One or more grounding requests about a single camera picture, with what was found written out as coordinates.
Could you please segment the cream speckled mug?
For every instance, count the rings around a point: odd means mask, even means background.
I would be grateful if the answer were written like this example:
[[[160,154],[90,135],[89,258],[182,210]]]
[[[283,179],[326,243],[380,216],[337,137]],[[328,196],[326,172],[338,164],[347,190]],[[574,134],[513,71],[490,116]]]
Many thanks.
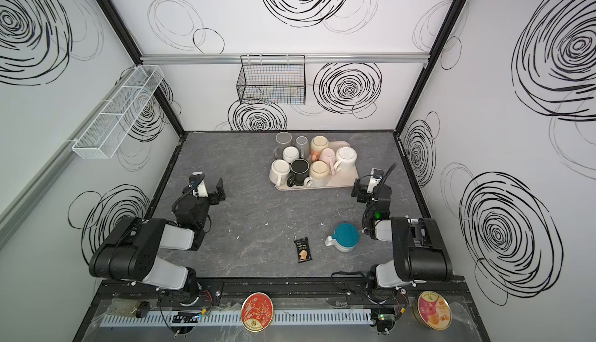
[[[310,165],[309,176],[304,181],[306,188],[323,188],[330,180],[331,171],[329,166],[320,160]]]

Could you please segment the large white mug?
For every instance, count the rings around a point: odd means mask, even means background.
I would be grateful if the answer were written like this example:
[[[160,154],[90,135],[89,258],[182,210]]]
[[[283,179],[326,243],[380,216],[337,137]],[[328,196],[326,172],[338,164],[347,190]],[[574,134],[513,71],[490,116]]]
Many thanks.
[[[336,151],[336,162],[334,165],[335,172],[344,173],[354,169],[357,157],[357,152],[350,146],[340,147]]]

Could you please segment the black mug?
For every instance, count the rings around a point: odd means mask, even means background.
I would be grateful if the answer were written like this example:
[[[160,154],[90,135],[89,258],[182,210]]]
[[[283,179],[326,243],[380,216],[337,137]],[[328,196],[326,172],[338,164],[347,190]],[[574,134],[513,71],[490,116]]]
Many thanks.
[[[287,186],[293,188],[295,186],[304,186],[305,180],[309,176],[310,164],[307,160],[296,159],[290,164],[290,174],[287,179]]]

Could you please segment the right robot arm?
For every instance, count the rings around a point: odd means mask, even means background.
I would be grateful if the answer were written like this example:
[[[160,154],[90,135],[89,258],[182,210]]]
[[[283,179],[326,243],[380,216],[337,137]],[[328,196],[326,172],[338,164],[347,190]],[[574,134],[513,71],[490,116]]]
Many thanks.
[[[432,218],[390,216],[391,187],[385,177],[369,177],[374,186],[355,179],[352,196],[366,205],[363,233],[392,244],[392,259],[372,266],[371,276],[379,288],[399,289],[418,283],[450,281],[453,266],[437,222]]]

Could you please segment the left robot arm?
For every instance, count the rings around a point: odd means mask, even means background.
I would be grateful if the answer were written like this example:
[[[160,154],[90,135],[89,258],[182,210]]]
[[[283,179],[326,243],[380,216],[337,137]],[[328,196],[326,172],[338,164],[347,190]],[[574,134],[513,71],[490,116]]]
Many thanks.
[[[182,306],[192,306],[203,296],[196,271],[158,256],[161,249],[199,250],[211,229],[209,210],[226,199],[222,178],[209,191],[202,171],[172,204],[175,219],[126,217],[116,224],[93,254],[88,270],[96,278],[136,281],[168,291]]]

